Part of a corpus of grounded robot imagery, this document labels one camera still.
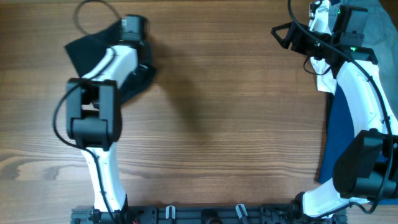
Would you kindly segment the black shorts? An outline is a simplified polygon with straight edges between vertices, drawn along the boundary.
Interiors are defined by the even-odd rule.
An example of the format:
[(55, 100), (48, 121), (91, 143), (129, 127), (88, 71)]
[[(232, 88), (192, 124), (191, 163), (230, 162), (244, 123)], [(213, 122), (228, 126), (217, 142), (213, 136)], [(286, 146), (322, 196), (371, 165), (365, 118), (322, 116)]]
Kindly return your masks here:
[(157, 71), (142, 16), (129, 15), (65, 50), (80, 78), (116, 81), (121, 104), (149, 88)]

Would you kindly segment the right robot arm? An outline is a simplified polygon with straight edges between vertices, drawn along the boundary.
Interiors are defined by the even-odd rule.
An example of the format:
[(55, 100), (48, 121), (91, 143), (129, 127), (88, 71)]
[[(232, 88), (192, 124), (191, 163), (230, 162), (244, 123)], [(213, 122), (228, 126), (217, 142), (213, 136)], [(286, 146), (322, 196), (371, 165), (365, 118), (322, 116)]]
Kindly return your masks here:
[(331, 218), (353, 205), (397, 202), (397, 118), (380, 81), (397, 72), (397, 32), (377, 1), (314, 1), (309, 22), (296, 19), (278, 43), (302, 54), (317, 88), (328, 93), (326, 147), (319, 186), (297, 197), (299, 217)]

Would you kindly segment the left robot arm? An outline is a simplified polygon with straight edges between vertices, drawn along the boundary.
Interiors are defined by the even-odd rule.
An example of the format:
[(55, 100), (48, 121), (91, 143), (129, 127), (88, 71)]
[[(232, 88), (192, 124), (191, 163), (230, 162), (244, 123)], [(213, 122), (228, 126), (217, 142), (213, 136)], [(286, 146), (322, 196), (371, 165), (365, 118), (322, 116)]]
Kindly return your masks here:
[(72, 210), (71, 223), (139, 223), (119, 177), (116, 149), (122, 105), (145, 91), (157, 72), (146, 27), (145, 17), (130, 14), (65, 46), (78, 74), (64, 97), (67, 135), (86, 159), (95, 193), (91, 207)]

